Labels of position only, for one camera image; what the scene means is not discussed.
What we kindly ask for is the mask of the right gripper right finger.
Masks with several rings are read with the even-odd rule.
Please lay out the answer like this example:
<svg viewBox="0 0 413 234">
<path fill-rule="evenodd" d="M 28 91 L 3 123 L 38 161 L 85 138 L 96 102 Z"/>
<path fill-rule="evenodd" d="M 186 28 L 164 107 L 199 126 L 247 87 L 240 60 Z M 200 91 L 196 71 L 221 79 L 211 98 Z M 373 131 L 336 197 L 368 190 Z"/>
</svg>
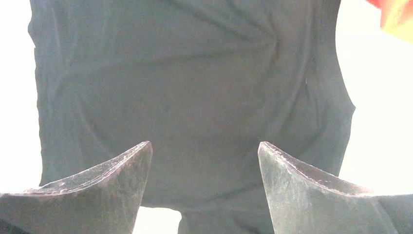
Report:
<svg viewBox="0 0 413 234">
<path fill-rule="evenodd" d="M 277 234 L 410 234 L 413 196 L 382 195 L 300 161 L 276 146 L 258 149 Z"/>
</svg>

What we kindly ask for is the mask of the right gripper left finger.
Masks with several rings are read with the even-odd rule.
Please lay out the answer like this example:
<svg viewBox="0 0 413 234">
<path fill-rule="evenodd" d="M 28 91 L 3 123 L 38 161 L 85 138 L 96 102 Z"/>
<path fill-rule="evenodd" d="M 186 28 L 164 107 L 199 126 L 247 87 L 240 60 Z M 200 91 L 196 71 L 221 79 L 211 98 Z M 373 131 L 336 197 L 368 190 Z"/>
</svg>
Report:
<svg viewBox="0 0 413 234">
<path fill-rule="evenodd" d="M 147 183 L 152 145 L 39 189 L 0 195 L 3 234 L 131 234 Z"/>
</svg>

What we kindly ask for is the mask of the black t shirt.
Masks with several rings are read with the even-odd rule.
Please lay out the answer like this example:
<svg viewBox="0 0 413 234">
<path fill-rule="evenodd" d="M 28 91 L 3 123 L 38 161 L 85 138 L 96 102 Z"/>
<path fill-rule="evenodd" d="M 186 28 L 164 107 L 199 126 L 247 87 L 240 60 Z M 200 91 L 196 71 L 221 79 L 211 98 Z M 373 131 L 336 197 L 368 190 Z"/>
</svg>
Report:
<svg viewBox="0 0 413 234">
<path fill-rule="evenodd" d="M 181 234 L 271 234 L 268 141 L 338 175 L 354 105 L 338 0 L 33 0 L 41 184 L 150 141 L 142 205 Z"/>
</svg>

